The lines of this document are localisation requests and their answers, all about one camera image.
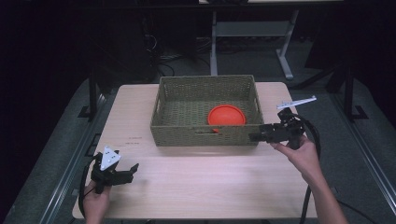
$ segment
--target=green wicker basket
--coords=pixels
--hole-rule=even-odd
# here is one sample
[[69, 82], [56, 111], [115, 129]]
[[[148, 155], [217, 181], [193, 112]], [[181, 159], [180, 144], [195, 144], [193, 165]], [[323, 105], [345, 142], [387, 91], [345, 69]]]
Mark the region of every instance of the green wicker basket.
[[[246, 124], [208, 125], [210, 110], [225, 104], [240, 108]], [[248, 134], [261, 124], [253, 76], [162, 77], [150, 129], [159, 147], [254, 146]]]

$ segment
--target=wooden table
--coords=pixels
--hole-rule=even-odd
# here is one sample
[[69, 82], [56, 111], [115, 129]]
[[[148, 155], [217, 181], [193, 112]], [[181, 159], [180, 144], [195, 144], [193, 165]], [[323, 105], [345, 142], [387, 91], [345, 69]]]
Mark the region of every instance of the wooden table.
[[[266, 123], [290, 101], [283, 83], [256, 83]], [[119, 150], [118, 171], [140, 163], [131, 184], [114, 186], [108, 218], [261, 219], [299, 217], [306, 183], [278, 151], [256, 147], [156, 147], [150, 120], [158, 84], [119, 89], [97, 151]], [[307, 217], [316, 217], [313, 199]], [[82, 218], [76, 203], [73, 216]]]

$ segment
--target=basket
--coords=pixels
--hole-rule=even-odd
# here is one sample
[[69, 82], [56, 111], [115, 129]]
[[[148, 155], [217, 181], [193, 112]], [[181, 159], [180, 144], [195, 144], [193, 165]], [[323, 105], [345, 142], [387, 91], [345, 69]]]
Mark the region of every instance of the basket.
[[[246, 124], [208, 125], [207, 116], [218, 105], [241, 109]], [[150, 129], [158, 147], [255, 146], [248, 134], [261, 124], [253, 76], [162, 77]]]

